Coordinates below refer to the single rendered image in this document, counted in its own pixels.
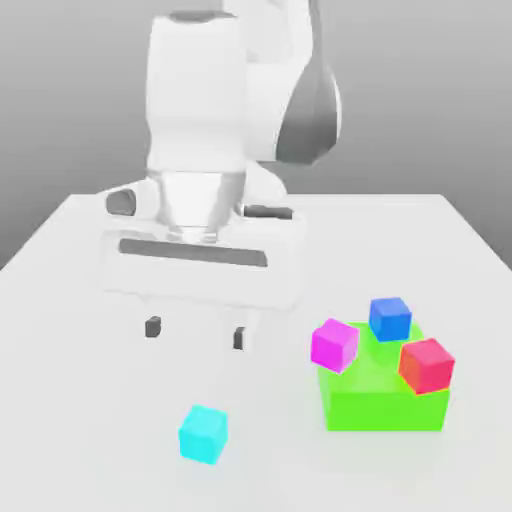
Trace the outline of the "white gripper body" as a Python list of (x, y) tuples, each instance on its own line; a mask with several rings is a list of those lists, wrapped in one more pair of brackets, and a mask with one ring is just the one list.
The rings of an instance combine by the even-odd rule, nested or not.
[(113, 292), (287, 310), (300, 296), (307, 221), (234, 215), (214, 244), (165, 239), (144, 221), (103, 231), (98, 281)]

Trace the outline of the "small magenta cube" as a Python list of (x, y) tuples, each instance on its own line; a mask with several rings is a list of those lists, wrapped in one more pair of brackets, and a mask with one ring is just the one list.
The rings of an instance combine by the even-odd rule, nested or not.
[(358, 328), (329, 318), (312, 333), (310, 359), (325, 369), (341, 374), (357, 357), (358, 344)]

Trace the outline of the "small cyan cube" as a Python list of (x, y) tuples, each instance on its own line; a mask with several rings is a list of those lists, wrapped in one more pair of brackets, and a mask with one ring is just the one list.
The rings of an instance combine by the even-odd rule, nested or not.
[(184, 458), (215, 465), (228, 440), (227, 413), (193, 405), (178, 430), (178, 439)]

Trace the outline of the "small blue cube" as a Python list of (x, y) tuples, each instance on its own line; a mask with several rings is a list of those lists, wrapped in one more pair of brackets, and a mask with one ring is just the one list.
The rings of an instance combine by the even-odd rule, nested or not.
[(369, 326), (379, 342), (407, 340), (411, 323), (412, 313), (401, 298), (371, 300)]

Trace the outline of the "small red cube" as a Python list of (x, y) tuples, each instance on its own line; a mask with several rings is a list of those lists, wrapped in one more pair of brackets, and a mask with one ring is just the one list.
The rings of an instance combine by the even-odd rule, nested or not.
[(398, 373), (416, 395), (448, 389), (455, 358), (434, 338), (401, 348)]

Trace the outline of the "large green box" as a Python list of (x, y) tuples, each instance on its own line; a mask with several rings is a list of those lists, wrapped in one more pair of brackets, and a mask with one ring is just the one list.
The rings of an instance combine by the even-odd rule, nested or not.
[(402, 341), (380, 342), (366, 322), (358, 354), (341, 374), (317, 369), (329, 431), (440, 431), (450, 399), (445, 389), (417, 394), (398, 373)]

